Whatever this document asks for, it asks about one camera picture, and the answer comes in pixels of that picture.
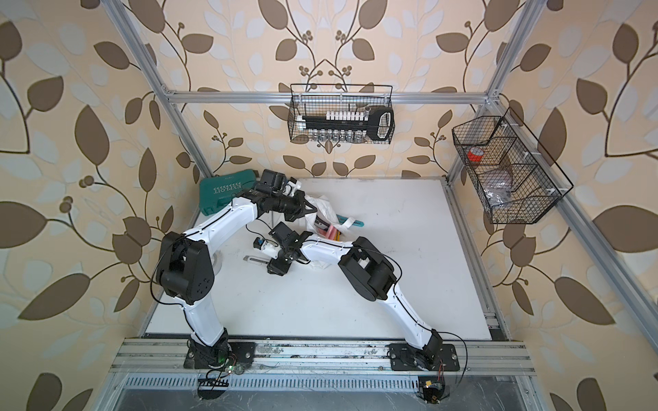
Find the white printed tote pouch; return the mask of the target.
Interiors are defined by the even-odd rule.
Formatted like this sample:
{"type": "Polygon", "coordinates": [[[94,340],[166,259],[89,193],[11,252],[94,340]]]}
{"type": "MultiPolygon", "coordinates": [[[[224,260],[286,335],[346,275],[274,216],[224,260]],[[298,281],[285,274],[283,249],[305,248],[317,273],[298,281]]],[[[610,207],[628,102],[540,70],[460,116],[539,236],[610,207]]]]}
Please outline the white printed tote pouch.
{"type": "Polygon", "coordinates": [[[339,222],[337,213],[326,197],[315,198],[307,195],[305,200],[315,207],[316,211],[304,217],[306,228],[311,235],[303,241],[303,257],[314,269],[324,270],[330,265],[337,265],[354,243],[339,240],[344,226],[339,222]]]}

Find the silver black utility knife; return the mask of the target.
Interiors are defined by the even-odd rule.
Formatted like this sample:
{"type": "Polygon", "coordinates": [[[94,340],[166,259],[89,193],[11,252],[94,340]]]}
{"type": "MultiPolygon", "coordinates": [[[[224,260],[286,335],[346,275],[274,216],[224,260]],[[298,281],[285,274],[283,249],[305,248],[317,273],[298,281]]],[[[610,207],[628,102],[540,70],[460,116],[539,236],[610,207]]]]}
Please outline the silver black utility knife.
{"type": "Polygon", "coordinates": [[[263,258],[260,258],[260,257],[256,257],[256,256],[251,256],[251,255],[245,256],[243,258],[243,260],[248,262],[248,263],[253,263],[253,264],[258,264],[258,265],[267,265],[268,262],[269,262],[269,260],[266,260],[266,259],[263,259],[263,258]]]}

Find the pink knife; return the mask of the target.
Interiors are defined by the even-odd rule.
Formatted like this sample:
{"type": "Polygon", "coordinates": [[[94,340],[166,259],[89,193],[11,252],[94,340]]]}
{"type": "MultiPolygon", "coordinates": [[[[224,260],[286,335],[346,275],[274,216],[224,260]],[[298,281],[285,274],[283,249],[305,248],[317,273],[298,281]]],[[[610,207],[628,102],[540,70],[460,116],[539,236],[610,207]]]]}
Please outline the pink knife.
{"type": "Polygon", "coordinates": [[[335,226],[331,225],[327,230],[326,238],[328,240],[338,241],[340,238],[340,231],[338,231],[335,226]]]}

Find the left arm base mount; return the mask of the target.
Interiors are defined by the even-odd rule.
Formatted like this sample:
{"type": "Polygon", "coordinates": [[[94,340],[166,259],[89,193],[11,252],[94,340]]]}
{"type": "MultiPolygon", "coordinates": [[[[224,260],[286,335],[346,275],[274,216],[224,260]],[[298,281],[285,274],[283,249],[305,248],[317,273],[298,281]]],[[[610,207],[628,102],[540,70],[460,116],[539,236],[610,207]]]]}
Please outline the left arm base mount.
{"type": "Polygon", "coordinates": [[[187,342],[188,352],[183,367],[185,369],[222,369],[238,368],[240,371],[251,367],[255,359],[256,344],[253,342],[229,342],[220,340],[208,347],[190,338],[187,342]]]}

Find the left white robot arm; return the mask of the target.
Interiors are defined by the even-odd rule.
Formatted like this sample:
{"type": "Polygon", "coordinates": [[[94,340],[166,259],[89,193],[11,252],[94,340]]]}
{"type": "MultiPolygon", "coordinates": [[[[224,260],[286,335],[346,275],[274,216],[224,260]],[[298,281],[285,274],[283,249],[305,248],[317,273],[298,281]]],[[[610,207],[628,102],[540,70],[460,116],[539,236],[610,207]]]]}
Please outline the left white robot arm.
{"type": "Polygon", "coordinates": [[[302,190],[288,194],[252,188],[205,222],[162,239],[154,281],[182,307],[193,341],[215,347],[226,334],[210,296],[215,279],[212,256],[224,243],[264,213],[278,212],[293,222],[316,211],[302,190]]]}

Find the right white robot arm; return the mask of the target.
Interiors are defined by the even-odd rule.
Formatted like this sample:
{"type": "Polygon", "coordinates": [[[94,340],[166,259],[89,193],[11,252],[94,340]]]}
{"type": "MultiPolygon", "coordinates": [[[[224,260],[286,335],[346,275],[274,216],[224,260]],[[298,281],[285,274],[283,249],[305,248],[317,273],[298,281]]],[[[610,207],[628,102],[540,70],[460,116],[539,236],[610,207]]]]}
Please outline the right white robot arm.
{"type": "Polygon", "coordinates": [[[271,255],[267,271],[284,276],[292,263],[336,265],[353,289],[367,301],[377,302],[389,313],[403,332],[408,354],[399,358],[408,366],[428,371],[440,364],[443,339],[427,325],[405,298],[399,285],[400,266],[379,251],[368,239],[332,241],[310,231],[298,233],[284,223],[277,224],[270,236],[277,244],[272,252],[264,246],[262,253],[271,255]]]}

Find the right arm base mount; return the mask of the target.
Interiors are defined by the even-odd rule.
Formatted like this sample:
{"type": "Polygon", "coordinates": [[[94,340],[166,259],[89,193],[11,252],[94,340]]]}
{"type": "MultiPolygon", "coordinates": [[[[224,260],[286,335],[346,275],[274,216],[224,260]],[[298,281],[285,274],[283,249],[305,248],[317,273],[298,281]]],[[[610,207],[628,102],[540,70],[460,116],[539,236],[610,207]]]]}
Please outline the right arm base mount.
{"type": "Polygon", "coordinates": [[[457,372],[461,370],[459,357],[453,344],[442,344],[438,349],[427,352],[415,349],[406,342],[389,344],[388,358],[396,372],[457,372]]]}

